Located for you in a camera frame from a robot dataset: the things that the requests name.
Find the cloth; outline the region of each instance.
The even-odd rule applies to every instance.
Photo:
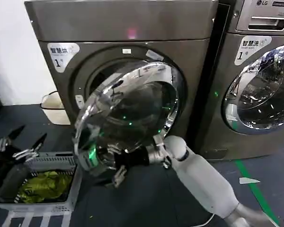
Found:
[[[71,183],[72,176],[48,171],[29,179],[19,189],[19,197],[24,203],[38,203],[44,199],[59,198]]]

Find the dark gray floor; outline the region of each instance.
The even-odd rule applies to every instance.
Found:
[[[68,126],[48,122],[37,105],[9,106],[0,114],[0,138],[10,130],[26,124],[16,144],[30,147],[43,133],[48,137],[41,151],[68,151],[72,149]],[[268,157],[243,160],[251,176],[258,183],[263,196],[284,226],[284,152]],[[234,162],[219,162],[213,166],[232,184],[238,199],[254,209],[260,205],[248,185],[240,185],[241,174]],[[0,226],[7,211],[0,210]],[[95,186],[94,179],[86,176],[82,182],[79,200],[71,216],[71,227],[189,227],[202,224],[207,213],[177,179],[175,172],[161,166],[136,167],[131,170],[119,189]],[[12,220],[18,227],[23,219]],[[62,217],[51,218],[49,227],[59,226]],[[40,226],[41,218],[33,218],[29,227]],[[215,217],[209,227],[226,226]]]

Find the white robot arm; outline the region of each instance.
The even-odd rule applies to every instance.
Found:
[[[231,227],[277,227],[265,213],[240,204],[230,183],[202,156],[196,155],[185,141],[169,136],[157,144],[180,181],[210,213],[224,219]]]

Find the white wall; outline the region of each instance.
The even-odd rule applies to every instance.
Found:
[[[4,105],[40,103],[56,90],[23,0],[0,0],[0,98]]]

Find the number 1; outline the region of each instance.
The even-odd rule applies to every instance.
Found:
[[[237,60],[242,60],[242,54],[243,52],[240,52],[240,56],[237,58]]]
[[[61,67],[61,65],[59,65],[58,60],[55,59],[55,62],[57,63],[56,67]]]

